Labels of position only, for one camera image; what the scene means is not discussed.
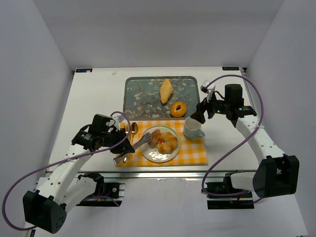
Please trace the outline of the silver metal tongs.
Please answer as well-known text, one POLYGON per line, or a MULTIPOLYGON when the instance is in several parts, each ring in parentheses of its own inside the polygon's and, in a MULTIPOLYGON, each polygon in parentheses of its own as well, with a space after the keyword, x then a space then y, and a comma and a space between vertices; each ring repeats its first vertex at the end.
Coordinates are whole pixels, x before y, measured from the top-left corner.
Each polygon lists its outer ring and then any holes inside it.
MULTIPOLYGON (((151 133, 147 132, 145 133, 142 138, 136 143, 134 144, 132 147, 134 148, 134 150, 137 150, 138 148, 140 148, 142 145, 144 145, 145 143, 149 143, 152 140, 152 135, 151 133)), ((122 153, 120 154, 118 157, 115 157, 113 159, 114 164, 118 165, 121 161, 126 160, 126 158, 130 155, 131 153, 122 153)))

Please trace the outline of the small brown bread piece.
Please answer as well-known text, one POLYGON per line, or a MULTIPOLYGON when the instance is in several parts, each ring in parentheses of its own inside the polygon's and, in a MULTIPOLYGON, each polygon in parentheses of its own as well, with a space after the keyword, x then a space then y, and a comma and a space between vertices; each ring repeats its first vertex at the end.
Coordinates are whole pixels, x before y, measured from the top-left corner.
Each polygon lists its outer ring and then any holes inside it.
POLYGON ((161 135, 161 131, 159 129, 156 129, 155 131, 153 131, 151 133, 152 135, 152 139, 150 142, 148 142, 149 146, 155 146, 157 144, 157 142, 159 141, 160 135, 161 135))

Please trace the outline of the round twisted bread roll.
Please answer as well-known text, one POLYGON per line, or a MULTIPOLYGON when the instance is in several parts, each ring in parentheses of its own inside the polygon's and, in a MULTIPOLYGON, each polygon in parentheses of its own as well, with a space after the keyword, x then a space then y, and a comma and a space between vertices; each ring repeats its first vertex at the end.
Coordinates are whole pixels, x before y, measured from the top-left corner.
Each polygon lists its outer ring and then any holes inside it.
POLYGON ((160 134, 156 147, 162 154, 172 153, 178 146, 178 139, 170 132, 160 134))

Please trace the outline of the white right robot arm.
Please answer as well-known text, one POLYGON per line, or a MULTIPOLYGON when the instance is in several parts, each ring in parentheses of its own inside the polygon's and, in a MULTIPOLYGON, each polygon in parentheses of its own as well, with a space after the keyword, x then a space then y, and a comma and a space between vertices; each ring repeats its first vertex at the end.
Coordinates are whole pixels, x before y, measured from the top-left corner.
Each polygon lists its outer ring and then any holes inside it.
POLYGON ((211 119, 215 114, 225 115, 244 136, 255 154, 259 166, 256 171, 227 173, 220 185, 208 185, 203 192, 214 197, 239 196, 255 192, 260 198, 294 194, 297 190, 299 161, 288 156, 270 138, 259 124, 259 118, 251 106, 244 105, 242 87, 239 84, 225 85, 225 95, 216 98, 215 86, 204 81, 200 87, 206 93, 197 110, 190 116, 194 121, 205 123, 204 113, 211 119))

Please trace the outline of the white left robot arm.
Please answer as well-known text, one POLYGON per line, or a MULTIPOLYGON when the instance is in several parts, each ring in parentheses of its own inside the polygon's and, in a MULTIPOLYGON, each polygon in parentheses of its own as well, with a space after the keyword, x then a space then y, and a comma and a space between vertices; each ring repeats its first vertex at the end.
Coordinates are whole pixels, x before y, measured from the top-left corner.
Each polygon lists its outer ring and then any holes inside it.
POLYGON ((97 186, 103 181, 98 173, 85 174, 73 187, 70 184, 97 151, 109 150, 113 154, 135 151, 120 126, 124 120, 128 118, 122 112, 110 116, 96 114, 91 124, 77 132, 48 179, 35 191, 24 194, 23 208, 28 223, 55 234, 64 225, 67 213, 98 191, 97 186))

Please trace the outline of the gold knife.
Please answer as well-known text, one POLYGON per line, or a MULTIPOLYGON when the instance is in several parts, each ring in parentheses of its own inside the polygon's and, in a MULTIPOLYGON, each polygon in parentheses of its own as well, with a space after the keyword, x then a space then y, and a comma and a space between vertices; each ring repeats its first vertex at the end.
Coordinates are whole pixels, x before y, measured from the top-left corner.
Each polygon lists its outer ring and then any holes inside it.
MULTIPOLYGON (((127 136, 127 140, 128 140, 129 142, 131 141, 131 135, 132 135, 132 133, 131 133, 131 131, 130 131, 129 134, 128 134, 128 136, 127 136)), ((130 160, 130 159, 131 159, 131 154, 128 155, 127 160, 130 160)))

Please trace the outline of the gold spoon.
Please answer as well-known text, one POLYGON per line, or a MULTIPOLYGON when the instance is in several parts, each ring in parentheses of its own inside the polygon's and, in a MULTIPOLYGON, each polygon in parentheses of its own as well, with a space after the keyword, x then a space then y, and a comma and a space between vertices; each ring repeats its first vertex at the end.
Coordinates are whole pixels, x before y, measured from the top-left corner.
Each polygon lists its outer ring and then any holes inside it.
POLYGON ((134 136, 138 133, 138 124, 136 122, 133 122, 131 124, 131 131, 130 131, 130 135, 128 137, 128 140, 130 142, 131 145, 133 145, 133 139, 134 136))

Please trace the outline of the orange glazed donut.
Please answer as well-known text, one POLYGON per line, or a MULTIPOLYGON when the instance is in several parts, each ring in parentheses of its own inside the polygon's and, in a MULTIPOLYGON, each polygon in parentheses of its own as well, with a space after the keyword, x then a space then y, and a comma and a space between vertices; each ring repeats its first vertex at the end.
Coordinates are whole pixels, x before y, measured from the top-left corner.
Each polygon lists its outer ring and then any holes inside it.
POLYGON ((172 104, 170 114, 174 118, 180 118, 185 115, 187 106, 183 102, 175 102, 172 104))

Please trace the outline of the gold fork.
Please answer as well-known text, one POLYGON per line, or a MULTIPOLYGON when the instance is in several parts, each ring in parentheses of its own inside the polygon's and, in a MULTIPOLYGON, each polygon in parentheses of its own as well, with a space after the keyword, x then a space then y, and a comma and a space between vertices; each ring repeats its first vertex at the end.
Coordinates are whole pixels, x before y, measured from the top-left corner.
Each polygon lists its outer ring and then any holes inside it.
MULTIPOLYGON (((129 129, 129 126, 127 123, 124 124, 124 129, 125 129, 125 133, 128 134, 128 129, 129 129)), ((123 163, 125 163, 127 161, 127 158, 128 156, 126 156, 124 159, 123 159, 123 163)))

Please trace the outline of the white round plate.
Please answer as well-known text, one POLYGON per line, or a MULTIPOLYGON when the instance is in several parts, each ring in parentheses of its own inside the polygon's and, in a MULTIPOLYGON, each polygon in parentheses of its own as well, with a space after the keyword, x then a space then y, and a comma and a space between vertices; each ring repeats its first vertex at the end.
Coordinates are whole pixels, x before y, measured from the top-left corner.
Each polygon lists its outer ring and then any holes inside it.
POLYGON ((144 130, 144 132, 142 133, 141 136, 143 136, 147 132, 152 133, 156 129, 159 129, 161 132, 170 132, 172 135, 174 135, 177 138, 178 144, 177 144, 175 150, 170 154, 164 154, 164 153, 160 153, 156 146, 149 146, 147 143, 142 145, 139 148, 139 150, 141 151, 142 155, 147 160, 155 162, 155 163, 165 163, 165 162, 168 162, 168 161, 174 159, 177 156, 178 152, 180 151, 180 147, 181 147, 180 137, 173 128, 166 126, 166 125, 151 126, 151 127, 147 128, 146 130, 144 130))

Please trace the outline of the yellow checkered placemat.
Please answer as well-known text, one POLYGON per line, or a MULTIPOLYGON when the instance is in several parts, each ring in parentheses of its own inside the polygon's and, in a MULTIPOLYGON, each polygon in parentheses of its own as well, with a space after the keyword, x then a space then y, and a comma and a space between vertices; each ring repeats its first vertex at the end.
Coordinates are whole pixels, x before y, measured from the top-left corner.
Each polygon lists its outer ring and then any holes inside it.
POLYGON ((188 139, 183 134, 183 120, 150 120, 139 121, 138 133, 134 136, 133 142, 136 143, 144 130, 154 125, 166 125, 173 128, 180 137, 181 147, 177 156, 165 163, 155 163, 147 160, 139 150, 131 155, 131 159, 125 163, 120 162, 117 167, 159 167, 159 166, 188 166, 188 165, 207 165, 208 158, 203 138, 188 139))

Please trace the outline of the blue label sticker right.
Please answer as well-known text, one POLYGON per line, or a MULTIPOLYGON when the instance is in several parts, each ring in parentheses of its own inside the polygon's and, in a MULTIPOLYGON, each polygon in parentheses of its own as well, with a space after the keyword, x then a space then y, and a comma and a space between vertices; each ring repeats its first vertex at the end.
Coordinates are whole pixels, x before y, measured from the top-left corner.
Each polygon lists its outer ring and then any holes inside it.
POLYGON ((223 66, 222 67, 223 71, 239 71, 239 67, 234 67, 234 66, 223 66))

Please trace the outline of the blue label sticker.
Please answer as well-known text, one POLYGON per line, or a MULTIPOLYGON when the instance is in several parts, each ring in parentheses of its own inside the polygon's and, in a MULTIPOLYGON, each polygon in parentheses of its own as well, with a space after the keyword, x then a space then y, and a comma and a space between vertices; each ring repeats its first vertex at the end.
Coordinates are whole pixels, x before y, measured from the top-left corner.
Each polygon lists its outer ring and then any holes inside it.
POLYGON ((91 73, 93 71, 92 68, 88 68, 88 69, 76 69, 76 73, 91 73))
POLYGON ((223 66, 222 67, 223 71, 239 71, 239 67, 234 67, 234 66, 223 66))

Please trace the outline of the long flat pastry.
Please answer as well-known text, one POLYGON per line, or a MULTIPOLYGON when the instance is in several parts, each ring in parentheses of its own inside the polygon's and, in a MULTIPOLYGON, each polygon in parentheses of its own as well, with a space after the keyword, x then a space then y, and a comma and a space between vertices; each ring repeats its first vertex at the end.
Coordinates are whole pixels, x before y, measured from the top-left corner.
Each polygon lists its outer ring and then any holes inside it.
POLYGON ((173 86, 169 79, 165 79, 160 87, 160 99, 163 104, 166 104, 173 93, 173 86))

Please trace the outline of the blue floral tray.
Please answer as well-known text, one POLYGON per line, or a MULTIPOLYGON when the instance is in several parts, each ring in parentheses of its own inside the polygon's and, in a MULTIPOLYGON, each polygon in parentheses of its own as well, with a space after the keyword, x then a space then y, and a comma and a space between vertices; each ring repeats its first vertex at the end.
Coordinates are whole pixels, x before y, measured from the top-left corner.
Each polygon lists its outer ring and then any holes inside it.
POLYGON ((200 102, 199 86, 192 76, 130 77, 125 81, 123 112, 130 120, 174 119, 171 107, 184 103, 186 118, 200 102))

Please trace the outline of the blue label sticker left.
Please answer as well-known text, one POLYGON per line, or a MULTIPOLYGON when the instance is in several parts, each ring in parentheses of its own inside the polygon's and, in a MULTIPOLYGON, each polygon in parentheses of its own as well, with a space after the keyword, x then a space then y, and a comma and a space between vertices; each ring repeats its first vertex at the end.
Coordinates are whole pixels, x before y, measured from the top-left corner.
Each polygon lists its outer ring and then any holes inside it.
POLYGON ((76 69, 76 73, 91 73, 93 71, 92 68, 88 68, 88 69, 76 69))

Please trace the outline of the aluminium table edge rail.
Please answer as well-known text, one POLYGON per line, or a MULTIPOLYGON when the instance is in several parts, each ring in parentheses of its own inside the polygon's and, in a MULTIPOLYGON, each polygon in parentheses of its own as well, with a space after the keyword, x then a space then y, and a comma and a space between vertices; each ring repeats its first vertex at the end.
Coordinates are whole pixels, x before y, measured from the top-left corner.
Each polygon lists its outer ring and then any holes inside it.
MULTIPOLYGON (((184 178, 184 179, 202 179, 206 173, 206 171, 176 171, 176 172, 158 172, 158 171, 149 171, 149 172, 101 172, 96 171, 97 173, 101 174, 105 178, 116 178, 116 179, 167 179, 167 178, 184 178)), ((222 171, 222 170, 215 170, 211 171, 208 174, 208 178, 221 178, 224 177, 227 173, 237 173, 237 170, 229 170, 229 171, 222 171)))

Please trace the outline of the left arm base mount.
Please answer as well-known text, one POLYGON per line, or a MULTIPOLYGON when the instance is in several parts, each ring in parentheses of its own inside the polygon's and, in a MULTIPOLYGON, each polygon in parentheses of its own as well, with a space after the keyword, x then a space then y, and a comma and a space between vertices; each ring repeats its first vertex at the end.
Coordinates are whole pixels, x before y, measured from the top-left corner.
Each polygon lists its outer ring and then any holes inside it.
POLYGON ((124 183, 106 182, 104 177, 97 172, 81 174, 81 178, 90 178, 96 183, 94 193, 82 200, 78 206, 86 207, 120 207, 124 196, 124 183))

